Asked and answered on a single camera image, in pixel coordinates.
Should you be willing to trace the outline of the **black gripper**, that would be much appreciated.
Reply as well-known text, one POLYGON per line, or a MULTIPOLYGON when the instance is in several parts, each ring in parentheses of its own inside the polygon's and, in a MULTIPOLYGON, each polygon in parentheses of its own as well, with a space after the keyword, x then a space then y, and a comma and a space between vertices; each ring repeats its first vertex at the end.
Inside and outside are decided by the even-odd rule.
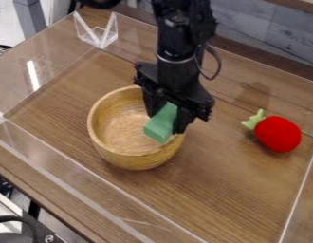
POLYGON ((166 103, 177 107, 173 134, 182 134, 195 119, 208 120, 215 100, 204 89, 200 76, 203 54, 192 54, 182 60, 136 62, 133 83, 142 90, 146 114, 152 117, 166 103))

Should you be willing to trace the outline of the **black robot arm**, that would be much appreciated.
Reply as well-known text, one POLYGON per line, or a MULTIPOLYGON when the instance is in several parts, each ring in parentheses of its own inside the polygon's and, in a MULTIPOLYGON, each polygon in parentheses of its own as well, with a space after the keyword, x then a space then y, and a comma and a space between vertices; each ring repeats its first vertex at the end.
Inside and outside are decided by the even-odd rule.
POLYGON ((133 64, 133 83, 141 87, 149 116, 166 103, 176 106, 172 132, 181 134, 193 120, 208 120, 215 105, 200 77, 217 22, 209 0, 149 1, 157 26, 156 61, 133 64))

